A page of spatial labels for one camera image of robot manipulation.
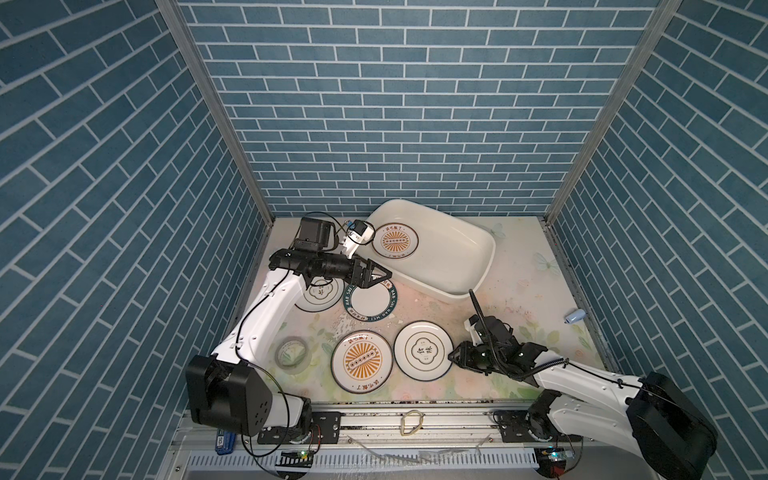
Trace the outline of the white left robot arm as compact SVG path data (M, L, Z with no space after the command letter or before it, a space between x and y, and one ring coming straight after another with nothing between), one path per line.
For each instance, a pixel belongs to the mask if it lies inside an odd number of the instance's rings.
M257 297L226 338L207 356L194 356L185 370L193 422L255 437L275 428L284 442L302 438L312 426L311 402L285 393L265 367L279 327L318 279L368 289L391 272L357 254L370 244L375 227L354 220L341 227L304 217L287 248L269 257L269 271Z

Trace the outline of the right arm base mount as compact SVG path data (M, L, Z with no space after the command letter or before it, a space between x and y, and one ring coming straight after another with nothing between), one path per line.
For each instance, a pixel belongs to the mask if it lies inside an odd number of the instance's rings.
M491 419L505 444L541 442L533 433L526 410L494 410Z

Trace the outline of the orange sunburst plate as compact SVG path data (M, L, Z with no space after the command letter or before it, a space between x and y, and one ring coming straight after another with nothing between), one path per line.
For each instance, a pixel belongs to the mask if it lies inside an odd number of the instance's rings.
M380 389L394 366L392 349L386 339L373 331L361 330L345 336L331 356L331 373L345 392L364 395Z
M418 233L403 223L387 223L379 227L373 239L373 249L381 257L393 260L412 255L419 246Z

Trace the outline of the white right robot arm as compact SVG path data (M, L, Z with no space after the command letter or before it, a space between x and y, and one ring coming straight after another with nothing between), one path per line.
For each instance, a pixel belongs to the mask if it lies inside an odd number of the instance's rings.
M465 328L471 338L449 354L454 365L540 388L521 422L531 438L590 438L641 457L663 479L703 476L718 435L667 376L637 377L584 365L519 341L512 327L494 316L475 314Z

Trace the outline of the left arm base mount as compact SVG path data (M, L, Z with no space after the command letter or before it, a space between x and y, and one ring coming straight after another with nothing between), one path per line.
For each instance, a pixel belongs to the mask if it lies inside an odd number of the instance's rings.
M339 411L319 411L301 415L299 422L290 428L274 426L263 429L256 437L259 445L287 444L298 442L309 434L314 435L314 443L321 445L337 444L341 428L342 414Z

